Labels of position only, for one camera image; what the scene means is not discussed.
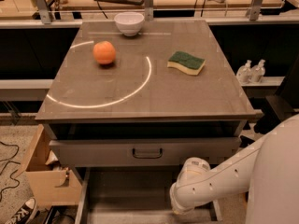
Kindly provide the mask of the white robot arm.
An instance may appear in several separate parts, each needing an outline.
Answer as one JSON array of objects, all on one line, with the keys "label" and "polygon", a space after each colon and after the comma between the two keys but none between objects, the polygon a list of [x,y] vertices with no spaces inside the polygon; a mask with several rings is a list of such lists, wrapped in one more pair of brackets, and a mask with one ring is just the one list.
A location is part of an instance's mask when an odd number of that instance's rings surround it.
[{"label": "white robot arm", "polygon": [[299,224],[299,115],[211,168],[185,161],[170,200],[176,214],[230,195],[249,194],[245,224]]}]

